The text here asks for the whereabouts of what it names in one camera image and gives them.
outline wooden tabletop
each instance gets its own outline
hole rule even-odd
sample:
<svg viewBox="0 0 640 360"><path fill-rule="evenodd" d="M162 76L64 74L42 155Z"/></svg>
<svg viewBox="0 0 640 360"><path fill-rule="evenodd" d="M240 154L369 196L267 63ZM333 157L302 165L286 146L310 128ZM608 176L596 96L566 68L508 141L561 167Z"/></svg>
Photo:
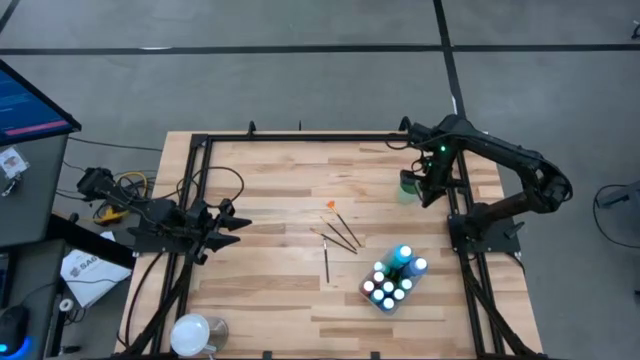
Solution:
<svg viewBox="0 0 640 360"><path fill-rule="evenodd" d="M191 134L167 135L154 196L175 190ZM474 199L502 198L495 163L465 155ZM218 316L229 325L229 341L218 357L256 358L265 350L276 358L367 358L371 351L380 351L383 358L475 357L460 265L445 223L448 202L443 198L423 209L417 201L397 201L399 171L417 157L416 150L395 151L384 143L214 145L211 165L237 170L246 183L234 202L236 216L253 220L234 232L241 242L210 254L204 266L194 268L187 312ZM212 170L205 197L217 203L238 188L233 174ZM320 219L324 216L348 236L327 208L330 200L335 200L363 248L354 255L330 244L327 284L322 240L309 227L331 234ZM429 273L398 311L387 316L362 298L358 284L373 262L398 244L410 245L425 257ZM138 259L126 309L153 257ZM522 270L505 255L488 254L487 260L499 310L525 344L542 351ZM166 257L143 285L134 308L132 338L157 308L165 264ZM484 311L481 317L491 351ZM173 320L170 314L164 350L169 349L166 334Z"/></svg>

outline paintbrush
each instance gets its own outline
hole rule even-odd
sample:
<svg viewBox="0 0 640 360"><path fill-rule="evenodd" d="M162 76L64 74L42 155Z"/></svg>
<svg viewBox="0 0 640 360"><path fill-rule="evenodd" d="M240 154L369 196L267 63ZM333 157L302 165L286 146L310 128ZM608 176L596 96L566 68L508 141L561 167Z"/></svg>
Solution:
<svg viewBox="0 0 640 360"><path fill-rule="evenodd" d="M340 234L340 232L338 231L338 229L334 228L333 225L329 224L329 222L327 220L325 220L322 216L320 216L320 219L322 219L322 221L324 221L325 224L329 225L329 227L331 228L331 230L333 230L333 232L335 232L336 234L338 234L338 236L340 236L342 238L342 240L344 240L344 242L346 242L347 244L349 244L349 246L351 246L351 248L354 251L358 251L358 249L356 249L355 246L353 246L353 244L351 244L349 242L349 240L347 240L344 236L342 236L342 234Z"/></svg>
<svg viewBox="0 0 640 360"><path fill-rule="evenodd" d="M329 283L329 255L327 255L327 239L322 238L324 245L324 269L327 272L327 284Z"/></svg>
<svg viewBox="0 0 640 360"><path fill-rule="evenodd" d="M345 249L345 250L347 250L347 251L349 251L349 252L352 252L352 253L354 253L354 254L357 254L357 253L358 253L357 251L354 251L353 249L349 249L348 247L346 247L346 246L344 246L344 245L340 244L340 243L339 243L339 242L337 242L336 240L334 240L334 239L332 239L332 238L328 237L327 235L325 235L325 234L323 234L323 233L319 232L318 230L316 230L316 229L314 229L314 228L309 228L309 229L310 229L312 232L314 232L314 233L316 233L316 234L318 234L318 235L322 236L322 237L323 237L323 238L325 238L326 240L331 241L332 243L334 243L334 244L336 244L336 245L340 246L341 248L343 248L343 249Z"/></svg>
<svg viewBox="0 0 640 360"><path fill-rule="evenodd" d="M338 213L338 210L336 210L336 202L331 200L331 201L329 201L327 206L329 207L329 209L333 210L333 212L336 215L338 215L338 219L340 219L340 221L342 222L342 225L344 225L344 227L347 228L347 231L349 231L349 234L351 234L351 236L353 236L353 239L356 241L356 243L358 243L358 246L362 247L362 244L360 244L360 241L358 241L358 238L355 235L353 235L353 231L351 231L351 229L349 228L349 225L347 225L347 223L344 222L344 219L342 218L342 216L340 216L340 213Z"/></svg>

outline gray floor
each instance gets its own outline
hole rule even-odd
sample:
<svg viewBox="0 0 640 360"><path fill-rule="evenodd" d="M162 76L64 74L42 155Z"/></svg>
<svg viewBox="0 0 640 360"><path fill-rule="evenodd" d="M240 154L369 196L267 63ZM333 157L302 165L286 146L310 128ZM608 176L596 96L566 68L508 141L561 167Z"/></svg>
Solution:
<svg viewBox="0 0 640 360"><path fill-rule="evenodd" d="M8 1L0 2L5 7ZM451 0L454 44L628 43L640 2ZM3 48L310 43L438 43L431 1L22 0ZM83 125L80 137L161 147L170 130L394 129L403 115L434 125L452 111L442 55L7 56ZM469 118L536 149L572 179L575 198L526 215L520 239L545 351L572 359L634 359L639 253L606 242L591 199L604 184L640 179L640 53L456 54ZM154 169L155 153L70 143L66 159L116 171ZM79 173L65 168L60 187ZM519 188L502 171L507 193ZM92 209L57 199L56 210ZM601 213L607 231L640 245L626 205ZM119 286L65 342L82 356L113 348L126 297Z"/></svg>

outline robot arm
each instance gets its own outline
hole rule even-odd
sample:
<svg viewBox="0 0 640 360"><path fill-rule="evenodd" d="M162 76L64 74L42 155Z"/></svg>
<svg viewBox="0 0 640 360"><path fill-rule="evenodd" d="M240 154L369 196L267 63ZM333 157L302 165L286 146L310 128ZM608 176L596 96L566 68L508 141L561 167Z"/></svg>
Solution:
<svg viewBox="0 0 640 360"><path fill-rule="evenodd" d="M221 234L220 229L233 231L251 224L251 220L233 217L235 209L229 199L223 199L216 206L220 213L215 218L201 199L183 211L173 200L146 199L123 188L113 179L111 172L103 168L87 169L77 188L85 196L85 201L105 200L109 205L139 214L144 226L130 228L131 234L171 239L175 247L181 249L180 252L198 265L207 260L206 249L216 252L240 241L237 236Z"/></svg>
<svg viewBox="0 0 640 360"><path fill-rule="evenodd" d="M452 186L451 170L459 151L469 150L514 170L520 177L522 192L494 204L477 204L467 216L472 235L477 236L491 223L526 211L549 213L571 198L569 180L558 168L533 150L510 144L476 130L471 123L449 115L434 128L409 124L409 146L431 155L422 158L424 176L403 170L403 183L416 182L422 206L427 207Z"/></svg>

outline computer monitor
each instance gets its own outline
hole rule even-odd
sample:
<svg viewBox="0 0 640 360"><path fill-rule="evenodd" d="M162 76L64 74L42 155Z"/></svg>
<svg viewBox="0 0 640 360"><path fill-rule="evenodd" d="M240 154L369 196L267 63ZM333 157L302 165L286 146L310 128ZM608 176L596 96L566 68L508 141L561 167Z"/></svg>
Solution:
<svg viewBox="0 0 640 360"><path fill-rule="evenodd" d="M81 128L70 114L0 60L0 147Z"/></svg>

